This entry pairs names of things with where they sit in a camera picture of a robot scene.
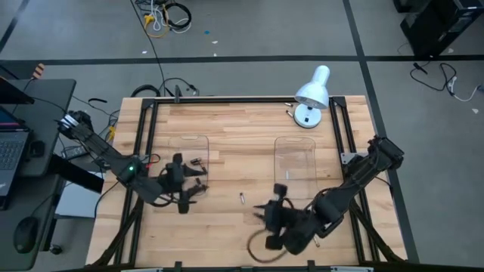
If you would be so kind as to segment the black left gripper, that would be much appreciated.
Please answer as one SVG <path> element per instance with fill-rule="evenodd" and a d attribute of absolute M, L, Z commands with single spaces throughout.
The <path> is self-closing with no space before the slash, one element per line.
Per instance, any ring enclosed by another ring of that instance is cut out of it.
<path fill-rule="evenodd" d="M 178 212 L 180 214 L 187 214 L 189 211 L 189 196 L 198 196 L 206 192 L 208 187 L 205 184 L 196 185 L 189 188 L 187 191 L 183 189 L 185 182 L 183 158 L 180 153 L 175 153 L 172 161 L 166 164 L 168 185 L 170 193 L 178 193 Z M 192 168 L 185 169 L 186 175 L 206 175 L 206 169 L 196 170 Z"/>

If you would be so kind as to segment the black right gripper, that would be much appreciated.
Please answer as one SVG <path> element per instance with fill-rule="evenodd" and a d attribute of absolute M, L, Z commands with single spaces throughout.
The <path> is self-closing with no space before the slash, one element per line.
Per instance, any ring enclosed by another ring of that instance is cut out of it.
<path fill-rule="evenodd" d="M 271 232 L 271 235 L 265 239 L 265 247 L 267 249 L 282 249 L 281 229 L 284 227 L 284 203 L 286 202 L 290 208 L 293 208 L 293 203 L 287 198 L 286 185 L 274 184 L 273 193 L 275 195 L 274 199 L 269 200 L 267 204 L 253 207 L 255 209 L 264 209 L 265 216 L 261 214 L 254 214 L 253 216 L 264 222 L 265 229 Z"/>

